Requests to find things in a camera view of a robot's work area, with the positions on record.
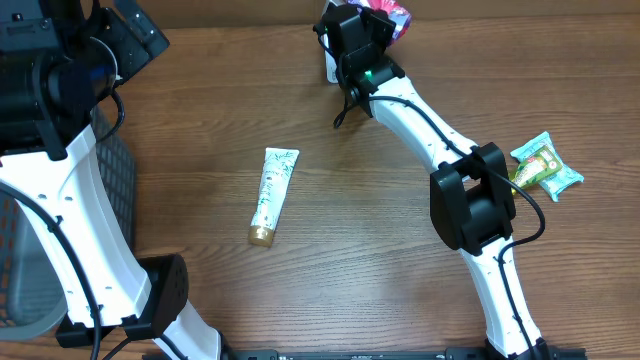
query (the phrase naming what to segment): plastic bin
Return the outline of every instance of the plastic bin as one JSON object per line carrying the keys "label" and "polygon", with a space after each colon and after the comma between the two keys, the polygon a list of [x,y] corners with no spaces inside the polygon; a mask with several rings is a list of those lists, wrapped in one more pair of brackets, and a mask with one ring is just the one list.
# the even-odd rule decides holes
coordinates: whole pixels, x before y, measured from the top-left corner
{"label": "plastic bin", "polygon": [[[92,111],[96,137],[109,131],[98,108]],[[117,135],[96,145],[102,182],[124,238],[133,248],[136,165]],[[62,286],[31,224],[18,204],[0,194],[0,341],[38,337],[67,312]]]}

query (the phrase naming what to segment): brown cap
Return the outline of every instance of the brown cap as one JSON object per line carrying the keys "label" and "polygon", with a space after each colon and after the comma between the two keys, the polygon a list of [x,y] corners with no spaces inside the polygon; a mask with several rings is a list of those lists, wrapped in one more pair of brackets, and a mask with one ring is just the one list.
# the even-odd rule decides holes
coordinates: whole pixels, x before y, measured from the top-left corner
{"label": "brown cap", "polygon": [[271,247],[273,230],[262,226],[252,226],[249,228],[249,242],[253,245]]}

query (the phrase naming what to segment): brown wooden surface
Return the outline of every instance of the brown wooden surface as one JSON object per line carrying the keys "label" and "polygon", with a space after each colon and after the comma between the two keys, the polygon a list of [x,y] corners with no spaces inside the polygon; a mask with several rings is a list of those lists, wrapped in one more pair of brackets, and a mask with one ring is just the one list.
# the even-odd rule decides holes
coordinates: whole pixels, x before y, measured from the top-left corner
{"label": "brown wooden surface", "polygon": [[[91,0],[82,0],[90,8]],[[638,0],[400,0],[415,19],[639,13]],[[102,0],[112,6],[113,0]],[[138,0],[164,29],[315,24],[325,0]]]}
{"label": "brown wooden surface", "polygon": [[[391,49],[463,134],[507,152],[547,130],[586,177],[560,203],[532,190],[548,230],[517,260],[545,338],[591,359],[640,358],[639,30],[639,15],[418,22]],[[170,50],[121,90],[137,256],[181,253],[191,301],[238,349],[482,344],[471,277],[429,219],[425,171],[359,111],[331,128],[342,97],[309,26],[167,35]],[[272,249],[246,240],[267,146],[301,150]],[[517,205],[521,238],[537,219]],[[87,355],[51,336],[0,346],[3,359]]]}

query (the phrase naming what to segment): crumpled plastic wrapper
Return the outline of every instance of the crumpled plastic wrapper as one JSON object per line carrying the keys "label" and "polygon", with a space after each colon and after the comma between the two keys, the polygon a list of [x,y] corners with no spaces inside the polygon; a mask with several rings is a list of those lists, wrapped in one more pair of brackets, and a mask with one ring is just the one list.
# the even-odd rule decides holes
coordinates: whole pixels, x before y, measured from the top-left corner
{"label": "crumpled plastic wrapper", "polygon": [[395,0],[347,0],[347,3],[370,7],[374,10],[384,10],[389,14],[389,19],[396,23],[392,43],[398,41],[411,25],[411,14],[407,9],[398,5]]}

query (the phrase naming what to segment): plastic tube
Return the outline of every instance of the plastic tube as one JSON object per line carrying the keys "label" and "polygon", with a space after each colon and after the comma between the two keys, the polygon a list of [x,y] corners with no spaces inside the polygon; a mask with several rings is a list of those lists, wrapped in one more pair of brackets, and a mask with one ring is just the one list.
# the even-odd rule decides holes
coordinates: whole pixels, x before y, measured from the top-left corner
{"label": "plastic tube", "polygon": [[249,229],[249,242],[271,247],[293,168],[300,151],[267,148],[260,181],[258,209]]}

